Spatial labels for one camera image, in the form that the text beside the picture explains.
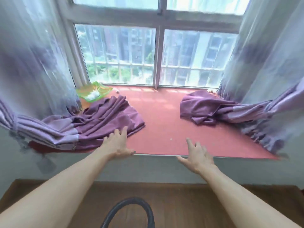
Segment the vacuum cleaner hose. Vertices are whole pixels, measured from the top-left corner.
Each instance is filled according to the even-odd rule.
[[[108,226],[109,226],[110,222],[112,221],[112,219],[114,218],[115,214],[121,208],[123,208],[124,206],[130,205],[130,204],[137,204],[137,205],[140,205],[141,207],[143,207],[144,210],[146,211],[146,214],[148,217],[148,228],[155,228],[154,216],[153,216],[153,212],[152,212],[150,205],[143,199],[137,198],[137,197],[127,198],[127,199],[124,199],[121,202],[117,203],[107,214],[107,216],[105,217],[105,220],[100,228],[108,228]]]

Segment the person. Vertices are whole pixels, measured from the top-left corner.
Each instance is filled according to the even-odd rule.
[[[237,228],[300,227],[223,174],[200,143],[187,138],[187,159],[177,157],[212,188]],[[60,172],[0,214],[0,227],[65,228],[94,179],[112,159],[133,155],[126,148],[127,127],[115,130],[89,156]]]

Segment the building window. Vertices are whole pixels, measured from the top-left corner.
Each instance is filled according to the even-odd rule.
[[[155,88],[218,88],[249,3],[56,1],[69,36],[68,61],[77,87],[87,80]]]

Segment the curtain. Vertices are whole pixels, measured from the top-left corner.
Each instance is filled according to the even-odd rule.
[[[81,107],[53,0],[0,0],[0,98],[43,119]]]
[[[304,77],[304,0],[251,0],[239,40],[218,94],[241,104],[280,99]],[[304,122],[304,98],[284,105],[269,119],[238,124],[242,132],[276,153]]]

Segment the white wall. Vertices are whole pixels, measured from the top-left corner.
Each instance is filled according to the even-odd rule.
[[[290,141],[284,161],[216,158],[215,163],[226,175],[238,183],[292,184],[304,188],[304,135]],[[42,174],[36,165],[37,155],[32,151],[21,153],[16,141],[0,128],[0,197],[16,178],[48,179],[81,160],[86,154],[61,153],[52,157],[56,169]],[[134,156],[112,161],[98,177],[99,181],[200,183],[197,175],[179,164],[175,157]]]

